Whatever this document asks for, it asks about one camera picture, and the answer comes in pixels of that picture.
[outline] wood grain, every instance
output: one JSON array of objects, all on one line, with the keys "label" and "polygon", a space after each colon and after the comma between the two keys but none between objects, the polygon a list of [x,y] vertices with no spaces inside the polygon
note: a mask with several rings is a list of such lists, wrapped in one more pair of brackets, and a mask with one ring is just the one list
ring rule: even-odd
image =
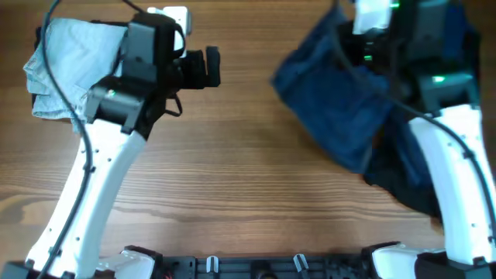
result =
[{"label": "wood grain", "polygon": [[[57,203],[78,137],[31,116],[23,64],[45,0],[0,2],[0,264],[23,259]],[[328,1],[170,1],[194,15],[188,48],[217,45],[222,86],[182,91],[184,116],[163,117],[131,167],[108,221],[102,255],[129,244],[166,255],[290,255],[358,251],[401,240],[442,246],[431,220],[334,164],[269,85],[274,69],[319,20]],[[485,35],[486,123],[495,123],[492,1],[467,3]],[[352,9],[347,6],[351,15]],[[118,1],[65,1],[57,16],[127,21]],[[496,133],[486,125],[488,148]]]}]

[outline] led light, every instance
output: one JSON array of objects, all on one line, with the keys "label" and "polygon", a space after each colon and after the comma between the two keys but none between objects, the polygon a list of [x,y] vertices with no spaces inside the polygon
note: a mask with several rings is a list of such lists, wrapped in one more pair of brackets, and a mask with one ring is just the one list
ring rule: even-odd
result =
[{"label": "led light", "polygon": [[443,76],[434,76],[434,77],[432,77],[432,81],[434,81],[436,83],[443,82],[444,80],[446,80],[446,78],[443,77]]},{"label": "led light", "polygon": [[107,97],[114,97],[115,96],[115,90],[113,89],[110,89],[107,91]]}]

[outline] gray cloth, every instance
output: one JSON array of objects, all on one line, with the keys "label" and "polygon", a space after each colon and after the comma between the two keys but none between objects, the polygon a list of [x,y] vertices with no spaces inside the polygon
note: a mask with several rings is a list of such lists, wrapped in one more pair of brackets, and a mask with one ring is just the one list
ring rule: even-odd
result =
[{"label": "gray cloth", "polygon": [[[81,120],[88,89],[108,75],[126,27],[76,19],[53,19],[46,31],[47,55],[53,75]],[[70,118],[43,66],[41,44],[24,66],[27,89],[36,94],[33,115],[45,119]],[[115,75],[120,75],[119,67]]]}]

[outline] blue towel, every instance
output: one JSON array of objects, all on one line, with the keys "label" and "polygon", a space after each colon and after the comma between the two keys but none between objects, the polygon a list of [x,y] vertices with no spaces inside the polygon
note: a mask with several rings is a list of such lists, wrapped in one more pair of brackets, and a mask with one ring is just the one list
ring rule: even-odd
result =
[{"label": "blue towel", "polygon": [[[331,12],[328,12],[276,71],[272,79],[276,92],[335,162],[353,173],[364,174],[369,184],[379,181],[382,183],[379,186],[395,196],[403,187],[431,191],[425,195],[431,196],[429,169],[405,116],[332,62],[330,21]],[[478,50],[464,50],[469,32],[473,30],[463,7],[451,5],[446,17],[443,56],[466,59],[467,53],[478,53]],[[477,59],[475,56],[471,59],[477,69]],[[388,88],[386,77],[377,76],[365,67],[356,70],[376,87]],[[381,127],[384,127],[381,144],[372,148]],[[397,174],[396,179],[385,179],[391,172]],[[404,203],[435,215],[435,210]]]},{"label": "blue towel", "polygon": [[[126,30],[126,27],[76,19],[52,19],[48,26],[46,51],[52,72],[83,121],[86,93],[112,72]],[[36,95],[33,115],[45,119],[70,118],[69,110],[55,92],[43,65],[41,46],[36,46],[23,69],[28,92]],[[115,74],[119,76],[120,72],[121,67],[117,67]]]}]

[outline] black cable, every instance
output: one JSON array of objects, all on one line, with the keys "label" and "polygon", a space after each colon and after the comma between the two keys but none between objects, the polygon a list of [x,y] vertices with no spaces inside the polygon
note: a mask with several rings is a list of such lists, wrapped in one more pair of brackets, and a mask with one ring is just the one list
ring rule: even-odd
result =
[{"label": "black cable", "polygon": [[183,114],[183,105],[181,104],[181,100],[177,96],[177,93],[174,94],[174,100],[176,101],[177,110],[179,110],[179,112],[173,112],[171,110],[165,109],[164,113],[167,113],[168,115],[172,115],[173,117],[179,117]]},{"label": "black cable", "polygon": [[137,12],[141,12],[141,13],[144,13],[145,11],[143,11],[142,8],[138,7],[136,4],[134,4],[133,2],[131,2],[130,0],[122,0],[124,3],[126,3],[129,7],[135,9]]},{"label": "black cable", "polygon": [[[412,107],[403,104],[396,98],[393,98],[387,92],[383,92],[381,89],[375,87],[373,84],[369,82],[368,79],[365,77],[362,77],[358,72],[355,71],[353,68],[353,65],[351,64],[350,60],[348,57],[345,55],[343,48],[341,47],[341,42],[339,41],[339,34],[337,31],[337,26],[338,26],[338,12],[339,12],[339,0],[332,0],[332,9],[331,9],[331,41],[332,41],[332,46],[334,47],[334,53],[336,56],[339,58],[339,62],[345,67],[345,69],[348,71],[348,73],[352,76],[352,78],[355,80],[355,82],[361,84],[364,88],[372,90],[375,94],[381,96],[382,98],[385,98],[386,100],[390,101],[393,105],[396,107],[400,108],[401,110],[415,115],[416,117],[419,117],[421,119],[424,119],[425,121],[433,124],[434,126],[440,128],[442,131],[447,133],[449,136],[451,136],[462,148],[463,150],[463,157],[467,158],[470,160],[470,162],[474,166],[475,173],[477,175],[477,178],[480,181],[482,191],[484,192],[484,197],[485,201],[487,204],[487,209],[489,213],[489,218],[491,219],[491,230],[492,230],[492,239],[490,238],[489,241],[492,242],[494,240],[494,244],[496,245],[496,215],[494,213],[494,207],[493,203],[491,200],[491,194],[489,192],[489,187],[487,186],[486,179],[484,177],[484,173],[481,169],[480,164],[477,162],[477,158],[475,157],[475,154],[472,150],[470,150],[469,146],[454,132],[452,131],[448,126],[445,126],[441,122],[428,117],[427,115],[424,115],[423,113],[413,109]],[[396,68],[396,63],[395,61],[392,62],[392,66],[394,68],[393,74],[395,74],[395,68]]]},{"label": "black cable", "polygon": [[40,271],[40,275],[38,275],[38,279],[41,279],[45,277],[48,274],[48,270],[51,268],[53,261],[59,255],[60,251],[60,246],[62,246],[62,242],[65,240],[65,237],[67,235],[67,232],[69,231],[69,228],[71,227],[74,217],[76,216],[76,213],[78,212],[78,209],[81,205],[81,201],[84,197],[84,193],[86,192],[86,189],[88,188],[88,182],[90,180],[91,176],[91,166],[93,165],[93,152],[91,148],[91,142],[88,136],[88,133],[86,132],[86,129],[84,128],[83,122],[79,119],[78,115],[76,114],[75,110],[73,109],[71,103],[67,100],[66,95],[62,92],[62,89],[60,88],[59,84],[55,80],[55,77],[53,76],[53,72],[50,68],[50,65],[48,63],[48,57],[47,57],[47,29],[48,25],[50,24],[50,17],[53,14],[53,11],[55,8],[59,5],[60,0],[55,0],[53,1],[50,11],[45,15],[45,19],[43,22],[43,28],[41,32],[41,50],[43,54],[43,65],[46,69],[46,72],[48,73],[48,76],[50,77],[50,80],[55,87],[55,92],[59,95],[60,99],[64,103],[64,106],[69,110],[71,113],[71,118],[74,120],[76,123],[76,127],[79,129],[81,133],[81,137],[84,142],[84,148],[85,148],[85,153],[86,153],[86,163],[84,165],[84,176],[83,180],[81,182],[81,188],[79,189],[79,192],[77,193],[76,200],[74,201],[74,205],[72,206],[71,212],[69,212],[69,216],[67,217],[67,220],[64,224],[64,227],[60,231],[60,234],[57,238],[57,241],[51,247],[48,256],[48,260],[46,260],[45,265],[43,266],[43,269]]}]

